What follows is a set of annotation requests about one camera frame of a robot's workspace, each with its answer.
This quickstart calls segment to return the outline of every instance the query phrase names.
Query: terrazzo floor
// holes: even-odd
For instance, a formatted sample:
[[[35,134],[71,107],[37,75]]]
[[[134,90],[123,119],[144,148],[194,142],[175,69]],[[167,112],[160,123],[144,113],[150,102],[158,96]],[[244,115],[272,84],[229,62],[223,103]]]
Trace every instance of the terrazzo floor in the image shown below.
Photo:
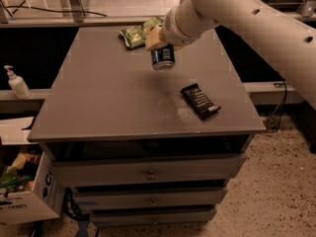
[[[245,164],[228,183],[228,194],[208,223],[107,227],[99,236],[316,236],[316,155],[309,152],[309,141],[296,115],[284,115],[275,133],[257,134],[246,154]],[[32,226],[0,225],[0,236],[29,236]],[[62,214],[41,229],[43,237],[74,237],[78,225]],[[96,231],[90,224],[89,236]]]

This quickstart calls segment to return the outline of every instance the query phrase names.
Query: white robotic arm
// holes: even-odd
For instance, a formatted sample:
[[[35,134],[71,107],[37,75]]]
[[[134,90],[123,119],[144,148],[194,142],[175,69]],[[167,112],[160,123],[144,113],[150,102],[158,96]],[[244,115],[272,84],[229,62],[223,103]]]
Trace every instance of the white robotic arm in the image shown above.
[[[239,35],[316,109],[316,30],[261,0],[185,0],[146,47],[190,44],[218,25]]]

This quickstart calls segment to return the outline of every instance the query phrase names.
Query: gray table surface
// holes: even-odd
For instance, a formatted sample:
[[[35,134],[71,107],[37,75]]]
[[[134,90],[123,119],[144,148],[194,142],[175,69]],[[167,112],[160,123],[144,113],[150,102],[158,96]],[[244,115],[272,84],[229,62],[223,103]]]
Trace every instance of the gray table surface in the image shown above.
[[[129,140],[256,133],[265,129],[215,31],[176,51],[157,72],[150,52],[128,50],[124,27],[82,28],[29,140]],[[180,90],[198,85],[221,110],[200,120]]]

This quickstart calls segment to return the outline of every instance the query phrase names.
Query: pump bottle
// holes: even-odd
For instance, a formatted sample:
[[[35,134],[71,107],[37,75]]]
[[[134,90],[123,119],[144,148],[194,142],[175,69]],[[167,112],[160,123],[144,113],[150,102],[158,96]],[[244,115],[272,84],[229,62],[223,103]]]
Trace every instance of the pump bottle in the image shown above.
[[[26,99],[31,95],[31,91],[21,76],[16,75],[11,69],[13,66],[5,65],[4,68],[8,71],[9,85],[19,99]]]

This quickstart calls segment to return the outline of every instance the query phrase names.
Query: blue can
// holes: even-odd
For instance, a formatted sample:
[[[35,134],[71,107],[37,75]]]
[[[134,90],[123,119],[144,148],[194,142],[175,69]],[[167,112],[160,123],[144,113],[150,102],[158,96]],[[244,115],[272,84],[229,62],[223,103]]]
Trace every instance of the blue can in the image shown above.
[[[152,67],[158,71],[170,70],[176,63],[174,47],[170,44],[151,50],[151,58]]]

